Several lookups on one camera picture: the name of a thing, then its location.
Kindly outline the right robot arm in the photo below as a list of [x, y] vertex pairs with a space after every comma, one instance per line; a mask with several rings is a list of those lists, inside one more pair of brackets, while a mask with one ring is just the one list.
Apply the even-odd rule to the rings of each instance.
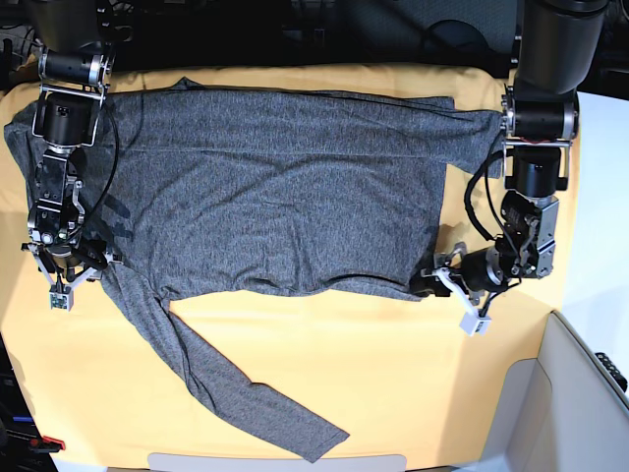
[[78, 165], [95, 143], [114, 63], [109, 1], [28, 1], [42, 42], [31, 132], [46, 144], [37, 164], [26, 245], [51, 283], [90, 280], [108, 266], [105, 249], [83, 241], [91, 211], [80, 201]]

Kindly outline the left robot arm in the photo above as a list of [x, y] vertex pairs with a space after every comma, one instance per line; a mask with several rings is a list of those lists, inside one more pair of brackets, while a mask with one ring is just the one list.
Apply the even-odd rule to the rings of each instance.
[[[525, 279], [550, 275], [555, 253], [556, 193], [569, 185], [572, 144], [580, 124], [577, 87], [587, 77], [603, 28], [605, 1], [528, 1], [519, 61], [502, 97], [502, 124], [464, 193], [473, 227], [490, 243], [469, 253], [459, 243], [437, 254], [411, 280], [418, 296], [457, 294], [479, 304]], [[476, 216], [472, 193], [490, 168], [503, 165], [506, 194], [490, 211], [500, 227], [491, 235]]]

